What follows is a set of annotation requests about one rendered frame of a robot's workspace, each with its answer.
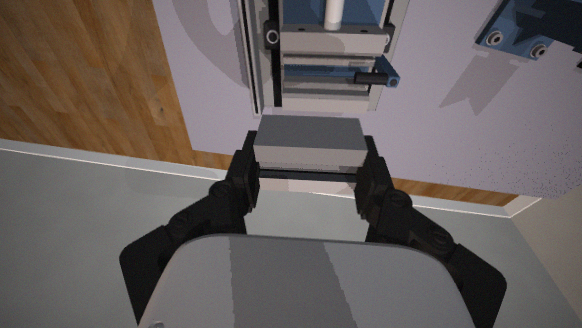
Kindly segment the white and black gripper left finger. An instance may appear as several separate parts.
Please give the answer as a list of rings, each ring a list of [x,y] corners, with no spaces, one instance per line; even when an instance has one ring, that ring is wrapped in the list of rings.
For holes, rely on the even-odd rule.
[[[256,207],[260,189],[260,165],[253,148],[256,134],[257,131],[248,131],[242,150],[234,153],[225,179],[212,184],[209,195],[120,253],[119,262],[137,326],[159,278],[180,245],[209,234],[247,234],[244,216]]]

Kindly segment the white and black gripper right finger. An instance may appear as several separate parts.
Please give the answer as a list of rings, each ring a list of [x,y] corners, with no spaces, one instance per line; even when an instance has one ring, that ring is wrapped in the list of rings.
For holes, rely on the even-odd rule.
[[[368,152],[355,175],[354,196],[357,213],[369,223],[365,242],[407,246],[435,257],[452,276],[475,328],[493,328],[507,289],[502,273],[413,208],[411,197],[394,188],[373,136],[364,138]]]

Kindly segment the grey rectangular block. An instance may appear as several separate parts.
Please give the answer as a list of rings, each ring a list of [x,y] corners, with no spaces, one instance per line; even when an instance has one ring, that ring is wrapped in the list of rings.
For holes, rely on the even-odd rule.
[[[262,115],[261,190],[353,195],[368,149],[359,118]]]

